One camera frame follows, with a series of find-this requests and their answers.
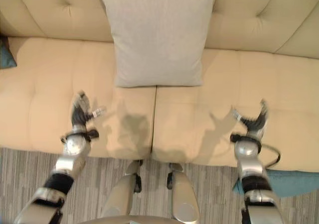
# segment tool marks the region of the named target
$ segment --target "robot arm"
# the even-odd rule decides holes
[[[61,138],[63,154],[58,158],[50,177],[43,187],[38,188],[15,219],[15,224],[59,224],[61,208],[74,180],[85,165],[85,158],[91,150],[91,140],[99,137],[97,130],[87,130],[86,123],[103,114],[103,109],[89,112],[86,95],[81,92],[73,103],[72,131]]]
[[[261,151],[268,108],[261,101],[262,110],[257,119],[247,119],[234,110],[234,116],[247,127],[245,136],[232,134],[240,181],[245,193],[243,224],[284,224],[280,200],[272,191],[265,167],[258,159]]]

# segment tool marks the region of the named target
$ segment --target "throw pillow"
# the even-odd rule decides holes
[[[3,40],[4,38],[0,39],[0,69],[15,67],[16,62]]]
[[[103,0],[116,85],[201,85],[201,55],[215,0]]]
[[[267,170],[270,184],[278,197],[292,197],[319,189],[319,173]],[[244,194],[240,181],[233,190]]]

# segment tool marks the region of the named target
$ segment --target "gray rug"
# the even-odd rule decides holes
[[[1,150],[0,216],[10,224],[35,189],[45,182],[57,155]],[[63,208],[63,224],[96,218],[111,187],[122,177],[129,161],[89,158]],[[243,199],[232,192],[237,171],[229,167],[187,164],[194,183],[203,224],[240,224]],[[166,189],[167,164],[146,160],[141,169],[143,191],[134,196],[131,214],[170,217],[170,191]],[[319,224],[319,190],[281,200],[291,224]]]

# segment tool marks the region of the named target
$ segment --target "gray pillow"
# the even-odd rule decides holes
[[[215,0],[103,0],[115,43],[116,85],[201,85]]]

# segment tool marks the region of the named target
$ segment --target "couch seam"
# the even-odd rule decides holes
[[[34,19],[34,17],[32,16],[31,12],[29,11],[28,6],[26,5],[26,3],[21,0],[21,2],[23,3],[23,5],[25,6],[26,10],[28,11],[30,17],[32,18],[32,20],[34,21],[35,25],[39,28],[39,30],[46,36],[48,37],[48,35],[41,29],[41,27],[39,26],[39,24],[36,22],[36,20]]]
[[[268,5],[270,4],[271,1],[272,0],[269,0],[267,2],[267,4],[264,6],[264,8],[259,13],[256,14],[256,16],[260,16],[266,10],[266,8],[268,7]]]
[[[76,68],[76,64],[79,60],[79,56],[78,54],[80,53],[81,49],[83,49],[84,47],[84,44],[85,44],[85,40],[82,40],[81,41],[81,45],[79,45],[79,48],[77,49],[77,52],[76,52],[76,58],[73,59],[72,61],[72,68],[71,68],[71,100],[69,102],[69,110],[72,110],[72,107],[73,107],[73,100],[74,100],[74,97],[75,97],[75,94],[77,94],[77,91],[74,90],[74,72],[75,72],[75,68]],[[67,121],[67,127],[66,129],[68,129],[68,124],[69,124],[69,120],[70,118],[68,117],[68,121]]]
[[[302,21],[302,23],[297,27],[297,29],[293,32],[293,34],[274,52],[277,53],[282,47],[285,46],[286,43],[288,43],[290,41],[291,38],[294,37],[294,35],[297,33],[297,31],[299,30],[300,27],[302,27],[302,25],[304,24],[304,22],[310,17],[310,15],[313,13],[313,11],[315,10],[315,8],[317,7],[317,5],[319,4],[319,0],[317,1],[317,3],[315,4],[315,6],[311,9],[311,11],[308,13],[308,15],[305,17],[305,19]]]
[[[242,62],[241,62],[241,51],[236,50],[235,51],[236,54],[236,59],[238,59],[238,76],[237,78],[242,76]],[[240,100],[241,100],[241,91],[242,91],[242,82],[240,79],[237,80],[238,82],[238,86],[237,86],[237,97],[236,97],[236,103],[234,104],[235,106],[238,106],[240,104]]]
[[[153,128],[152,128],[152,140],[151,140],[151,151],[150,156],[153,152],[153,144],[154,144],[154,130],[155,130],[155,111],[156,111],[156,99],[158,96],[158,86],[155,87],[155,99],[154,99],[154,108],[153,108]]]
[[[29,140],[29,144],[32,148],[32,150],[34,150],[34,146],[32,144],[32,140],[31,140],[31,107],[32,107],[32,103],[34,101],[34,96],[35,96],[35,79],[36,77],[34,78],[33,80],[33,92],[32,92],[32,97],[31,97],[31,100],[30,100],[30,105],[29,105],[29,114],[28,114],[28,127],[27,127],[27,130],[28,130],[28,140]]]

